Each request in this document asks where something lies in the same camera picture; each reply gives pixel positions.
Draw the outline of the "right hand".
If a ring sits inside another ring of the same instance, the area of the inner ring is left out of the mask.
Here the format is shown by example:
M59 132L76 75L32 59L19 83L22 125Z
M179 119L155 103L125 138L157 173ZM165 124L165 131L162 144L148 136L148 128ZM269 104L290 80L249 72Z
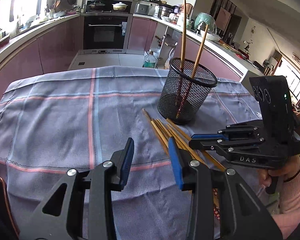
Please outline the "right hand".
M283 177L284 180L293 178L300 172L300 156L295 155L288 159L286 164L278 170L258 170L258 180L262 187L269 187L271 185L272 177Z

